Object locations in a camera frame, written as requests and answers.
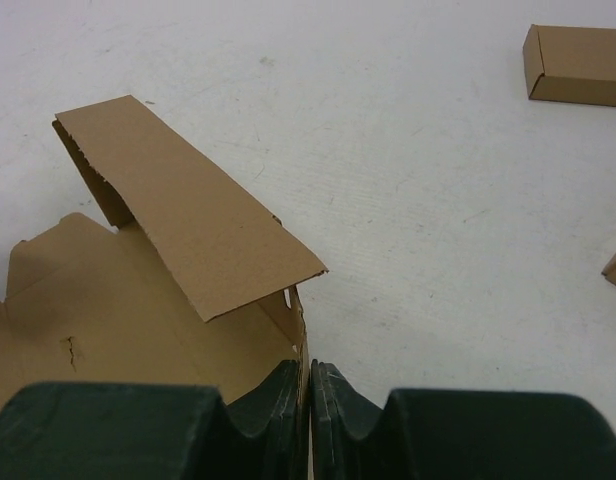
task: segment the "white surface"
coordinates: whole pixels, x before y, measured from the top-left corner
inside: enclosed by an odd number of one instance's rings
[[[52,114],[132,93],[328,264],[311,353],[370,399],[571,392],[616,429],[616,109],[528,101],[521,57],[616,0],[170,3],[0,1],[0,295],[16,241],[103,222]]]

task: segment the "open cardboard box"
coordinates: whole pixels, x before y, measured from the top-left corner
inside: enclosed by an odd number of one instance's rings
[[[136,99],[53,126],[118,232],[74,213],[13,249],[0,409],[44,380],[217,385],[230,403],[285,359],[305,392],[296,285],[324,264]]]

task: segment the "cardboard flap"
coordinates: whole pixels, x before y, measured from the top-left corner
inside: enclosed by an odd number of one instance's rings
[[[81,213],[71,213],[34,242],[19,242],[10,252],[6,296],[17,295],[83,255],[78,239],[101,242],[112,235]]]
[[[326,271],[217,165],[131,96],[57,114],[113,225],[141,225],[204,321]]]
[[[523,48],[526,88],[529,97],[532,95],[539,79],[544,75],[544,62],[541,58],[538,28],[537,25],[530,27]]]

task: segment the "white floor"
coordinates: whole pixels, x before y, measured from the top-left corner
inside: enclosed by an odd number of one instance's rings
[[[531,23],[616,0],[0,0],[0,296],[15,242],[104,221],[52,115],[132,93],[328,264],[311,353],[370,399],[571,392],[616,429],[616,108],[528,101]]]

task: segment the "closed cardboard box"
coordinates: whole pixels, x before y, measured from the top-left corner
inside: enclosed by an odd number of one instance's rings
[[[529,98],[616,107],[616,29],[533,25],[523,54]]]

